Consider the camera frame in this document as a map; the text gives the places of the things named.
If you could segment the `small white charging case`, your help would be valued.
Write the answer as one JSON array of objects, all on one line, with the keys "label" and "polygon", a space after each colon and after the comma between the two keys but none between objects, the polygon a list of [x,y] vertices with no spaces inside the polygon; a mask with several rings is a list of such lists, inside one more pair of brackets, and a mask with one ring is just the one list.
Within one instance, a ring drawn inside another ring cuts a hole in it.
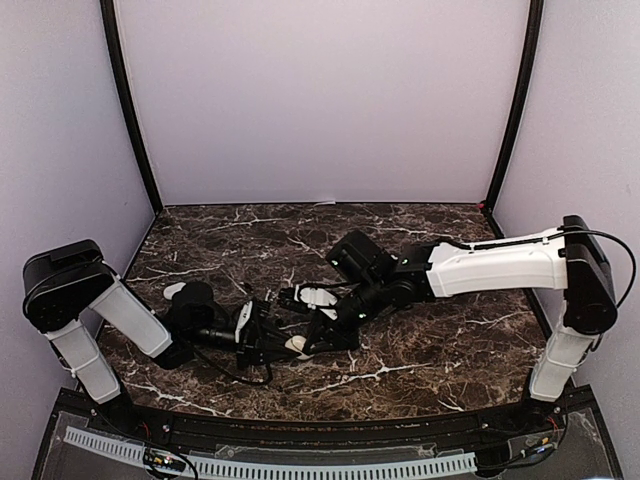
[{"label": "small white charging case", "polygon": [[298,360],[307,361],[310,356],[303,352],[306,338],[300,335],[294,335],[285,342],[285,347],[296,354]]}]

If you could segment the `white oval charging case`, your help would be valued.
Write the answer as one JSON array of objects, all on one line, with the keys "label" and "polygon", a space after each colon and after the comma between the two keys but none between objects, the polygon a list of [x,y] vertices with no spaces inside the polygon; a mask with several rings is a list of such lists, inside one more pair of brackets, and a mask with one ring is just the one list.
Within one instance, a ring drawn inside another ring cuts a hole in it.
[{"label": "white oval charging case", "polygon": [[172,285],[167,286],[164,290],[163,290],[163,297],[168,300],[171,301],[173,296],[180,292],[184,286],[186,285],[185,282],[177,282],[174,283]]}]

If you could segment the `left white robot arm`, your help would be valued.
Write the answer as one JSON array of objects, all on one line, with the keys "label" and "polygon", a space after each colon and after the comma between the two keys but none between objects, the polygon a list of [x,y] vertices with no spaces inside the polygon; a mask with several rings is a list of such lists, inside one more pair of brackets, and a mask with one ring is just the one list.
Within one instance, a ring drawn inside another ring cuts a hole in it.
[{"label": "left white robot arm", "polygon": [[205,282],[179,282],[164,295],[165,315],[151,309],[104,260],[90,239],[30,257],[22,270],[23,314],[50,342],[89,397],[103,405],[101,417],[120,436],[141,427],[140,412],[81,321],[90,311],[115,328],[163,370],[201,357],[202,348],[230,352],[238,368],[301,356],[299,336],[288,337],[269,319],[270,305],[251,299],[229,313]]}]

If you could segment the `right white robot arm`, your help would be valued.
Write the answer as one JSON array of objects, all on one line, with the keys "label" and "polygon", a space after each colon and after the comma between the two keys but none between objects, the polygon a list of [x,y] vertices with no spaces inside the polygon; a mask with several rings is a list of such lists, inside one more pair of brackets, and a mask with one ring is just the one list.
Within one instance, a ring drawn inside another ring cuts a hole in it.
[{"label": "right white robot arm", "polygon": [[348,293],[338,296],[332,287],[314,283],[293,289],[294,300],[316,314],[303,351],[353,350],[361,326],[388,309],[470,293],[559,291],[563,308],[532,369],[529,396],[510,413],[511,426],[530,434],[547,420],[548,403],[560,398],[588,352],[615,325],[631,292],[616,293],[602,239],[628,247],[612,234],[589,228],[578,215],[539,233],[471,243],[442,238],[396,254],[355,230],[326,256]]}]

